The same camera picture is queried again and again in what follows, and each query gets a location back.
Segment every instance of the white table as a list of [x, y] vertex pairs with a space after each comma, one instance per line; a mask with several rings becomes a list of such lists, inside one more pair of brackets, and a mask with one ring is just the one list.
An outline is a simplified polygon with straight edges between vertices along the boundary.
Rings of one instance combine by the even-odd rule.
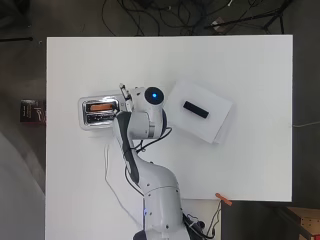
[[[112, 132], [85, 132], [78, 119], [81, 97], [117, 89], [120, 82], [128, 87], [158, 86], [167, 94], [176, 80], [202, 79], [204, 86], [215, 87], [216, 94], [239, 107], [246, 103], [239, 91], [245, 87], [247, 108], [236, 108], [241, 114], [235, 116], [230, 129], [232, 134], [236, 131], [237, 138], [230, 134], [225, 145], [221, 145], [231, 151], [226, 159], [237, 156], [237, 161], [226, 162], [225, 167], [229, 168], [207, 170], [215, 170], [217, 182], [224, 184], [207, 181], [206, 184], [212, 184], [212, 194], [206, 198], [219, 191], [232, 199], [289, 201], [291, 58], [290, 36], [49, 38], [46, 239], [122, 240], [131, 239], [138, 230], [104, 181], [103, 149]], [[244, 112], [252, 114], [245, 117]], [[237, 170], [246, 174], [236, 175], [237, 181], [231, 181]], [[179, 180], [181, 173], [174, 172]], [[187, 189], [183, 184], [180, 181], [182, 195]], [[188, 184], [192, 189], [203, 187]], [[237, 184], [242, 184], [242, 190], [237, 189]], [[216, 206], [217, 202], [209, 200], [183, 201], [185, 210], [207, 223]]]

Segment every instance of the cable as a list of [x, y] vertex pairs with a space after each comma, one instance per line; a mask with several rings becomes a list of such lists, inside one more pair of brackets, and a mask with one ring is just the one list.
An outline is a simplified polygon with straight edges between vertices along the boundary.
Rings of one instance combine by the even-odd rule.
[[251, 0], [248, 0], [248, 4], [249, 4], [250, 6], [252, 6], [252, 7], [257, 7], [257, 6], [259, 6], [261, 3], [263, 3], [263, 1], [264, 1], [264, 0], [260, 0], [260, 2], [254, 4], [255, 1], [253, 1], [253, 3], [251, 3]]
[[129, 12], [138, 12], [138, 13], [144, 13], [144, 14], [147, 14], [149, 17], [151, 17], [153, 19], [153, 21], [157, 24], [157, 28], [158, 28], [158, 36], [160, 36], [160, 24], [158, 22], [157, 19], [155, 19], [154, 16], [152, 16], [150, 13], [148, 13], [147, 11], [144, 11], [144, 10], [135, 10], [135, 9], [129, 9], [125, 6], [123, 6], [123, 8], [126, 10], [126, 11], [129, 11]]
[[121, 2], [120, 2], [120, 0], [117, 0], [117, 2], [122, 7], [122, 9], [130, 16], [130, 18], [132, 19], [134, 24], [137, 26], [137, 28], [140, 30], [141, 34], [144, 36], [144, 33], [143, 33], [142, 29], [140, 28], [140, 24], [137, 23], [137, 21], [134, 19], [132, 14], [127, 10], [126, 6], [124, 5], [124, 0], [122, 0]]
[[[138, 8], [137, 8], [137, 6], [136, 6], [136, 4], [134, 3], [134, 1], [133, 0], [130, 0], [130, 2], [131, 2], [131, 4], [133, 5], [133, 7], [134, 7], [134, 9], [135, 10], [138, 10]], [[141, 16], [140, 16], [140, 13], [138, 12], [138, 25], [139, 25], [139, 27], [137, 27], [137, 33], [136, 33], [136, 36], [140, 36], [139, 35], [139, 31], [140, 31], [140, 21], [141, 21]]]
[[104, 6], [106, 5], [107, 1], [108, 1], [108, 0], [104, 0], [103, 5], [102, 5], [102, 9], [101, 9], [102, 22], [103, 22], [104, 26], [109, 30], [109, 32], [110, 32], [113, 36], [117, 36], [117, 35], [115, 35], [114, 32], [108, 27], [108, 25], [107, 25], [107, 23], [105, 22], [104, 17], [103, 17]]
[[110, 185], [110, 183], [107, 180], [108, 177], [108, 167], [109, 167], [109, 144], [108, 144], [108, 148], [107, 148], [107, 158], [106, 158], [106, 154], [104, 154], [104, 167], [105, 167], [105, 174], [104, 174], [104, 180], [106, 181], [106, 183], [108, 184], [109, 188], [111, 189], [111, 191], [113, 192], [114, 196], [116, 197], [120, 207], [123, 209], [123, 211], [125, 211], [128, 216], [135, 222], [135, 224], [137, 224], [139, 227], [141, 227], [141, 224], [130, 214], [130, 212], [122, 205], [117, 193], [115, 192], [115, 190], [112, 188], [112, 186]]
[[214, 239], [214, 235], [213, 236], [208, 236], [202, 233], [201, 230], [197, 229], [194, 227], [195, 222], [190, 220], [185, 214], [183, 214], [183, 223], [186, 226], [187, 229], [190, 229], [191, 231], [193, 231], [198, 237], [200, 237], [201, 239]]
[[146, 145], [144, 145], [143, 147], [141, 147], [141, 149], [137, 150], [137, 153], [139, 153], [139, 152], [141, 152], [141, 151], [144, 151], [148, 146], [150, 146], [150, 145], [152, 145], [152, 144], [154, 144], [154, 143], [156, 143], [156, 142], [159, 142], [159, 141], [161, 141], [162, 139], [166, 138], [166, 137], [172, 132], [172, 128], [171, 128], [171, 127], [167, 127], [166, 129], [167, 129], [167, 130], [169, 129], [169, 131], [168, 131], [165, 135], [163, 135], [162, 137], [158, 138], [157, 140], [154, 140], [154, 141], [152, 141], [152, 142], [147, 143]]
[[312, 126], [312, 125], [317, 125], [317, 124], [320, 124], [320, 121], [318, 121], [318, 122], [306, 123], [306, 124], [302, 124], [302, 125], [292, 125], [292, 127], [301, 128], [301, 127], [307, 127], [307, 126]]
[[136, 190], [137, 193], [139, 193], [139, 194], [143, 197], [143, 196], [144, 196], [143, 193], [140, 192], [140, 191], [129, 181], [128, 176], [127, 176], [127, 172], [128, 172], [128, 168], [127, 168], [127, 166], [126, 166], [125, 169], [124, 169], [124, 176], [126, 177], [127, 182], [130, 184], [130, 186], [131, 186], [134, 190]]
[[[252, 4], [249, 4], [249, 8], [242, 13], [242, 15], [239, 17], [238, 21], [241, 20], [250, 10], [251, 8], [253, 8], [254, 4], [256, 3], [257, 0], [254, 0]], [[230, 27], [225, 33], [224, 35], [227, 35], [232, 29], [234, 29], [234, 27], [237, 26], [237, 23], [235, 23], [232, 27]]]
[[126, 155], [127, 152], [129, 152], [129, 151], [131, 151], [131, 150], [136, 150], [136, 149], [138, 149], [138, 147], [140, 147], [140, 149], [142, 149], [142, 143], [143, 143], [143, 140], [141, 140], [140, 143], [139, 143], [137, 146], [135, 146], [134, 148], [128, 148], [128, 149], [123, 153], [123, 157]]
[[216, 217], [217, 214], [219, 214], [219, 211], [221, 210], [220, 207], [221, 207], [221, 201], [219, 201], [219, 205], [218, 205], [218, 207], [217, 207], [217, 210], [216, 210], [216, 212], [213, 214], [213, 217], [212, 217], [212, 219], [211, 219], [210, 226], [209, 226], [208, 231], [207, 231], [207, 235], [209, 235], [210, 229], [211, 229], [211, 227], [212, 227], [212, 225], [213, 225], [214, 218]]

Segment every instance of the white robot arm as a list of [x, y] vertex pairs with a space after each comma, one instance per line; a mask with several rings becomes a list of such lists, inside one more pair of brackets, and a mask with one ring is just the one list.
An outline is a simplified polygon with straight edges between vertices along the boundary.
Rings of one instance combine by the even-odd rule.
[[134, 240], [203, 239], [185, 226], [180, 190], [175, 175], [167, 168], [142, 160], [133, 140], [159, 139], [167, 128], [164, 95], [155, 87], [135, 88], [130, 93], [120, 84], [127, 112], [117, 114], [113, 131], [123, 152], [128, 172], [145, 199], [145, 231]]

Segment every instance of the floor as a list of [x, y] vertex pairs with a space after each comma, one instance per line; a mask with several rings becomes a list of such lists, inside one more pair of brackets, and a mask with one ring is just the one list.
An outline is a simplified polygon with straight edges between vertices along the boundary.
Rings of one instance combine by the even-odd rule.
[[[170, 0], [158, 1], [166, 6]], [[225, 0], [215, 0], [211, 9], [217, 9]], [[24, 125], [19, 122], [21, 99], [45, 99], [46, 97], [46, 38], [51, 36], [111, 36], [101, 20], [103, 0], [34, 0], [28, 17], [31, 27], [14, 26], [0, 30], [1, 38], [32, 35], [33, 42], [0, 44], [0, 131], [11, 141], [26, 160], [31, 172], [44, 190], [45, 144], [44, 126]], [[279, 6], [278, 0], [264, 0], [253, 13], [269, 11]], [[320, 121], [320, 1], [295, 0], [285, 12], [286, 33], [294, 36], [293, 71], [293, 122], [304, 124]], [[234, 0], [226, 8], [208, 19], [207, 23], [222, 17], [237, 19], [248, 9], [247, 0]], [[160, 20], [161, 35], [177, 36], [180, 29], [169, 28]], [[118, 36], [135, 36], [137, 27], [132, 19], [114, 0], [106, 3], [104, 18]], [[172, 25], [179, 24], [170, 14], [164, 18]], [[262, 24], [265, 20], [256, 20]], [[146, 36], [157, 35], [155, 22], [141, 14], [141, 26]], [[278, 22], [270, 28], [280, 33]], [[197, 35], [212, 35], [200, 25]], [[237, 25], [228, 35], [265, 34], [264, 31]], [[293, 129], [293, 205], [320, 208], [320, 126], [313, 125]], [[287, 227], [267, 207], [254, 202], [235, 202], [232, 208], [223, 206], [222, 238], [229, 239], [297, 239], [297, 234]]]

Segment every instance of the white paper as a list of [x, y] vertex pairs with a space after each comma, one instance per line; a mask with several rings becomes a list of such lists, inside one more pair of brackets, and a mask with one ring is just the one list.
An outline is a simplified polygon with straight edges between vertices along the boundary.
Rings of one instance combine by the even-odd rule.
[[[183, 108], [186, 101], [209, 112], [207, 118], [202, 118]], [[212, 143], [228, 116], [232, 103], [196, 84], [179, 81], [170, 92], [165, 104], [169, 123], [206, 142]]]

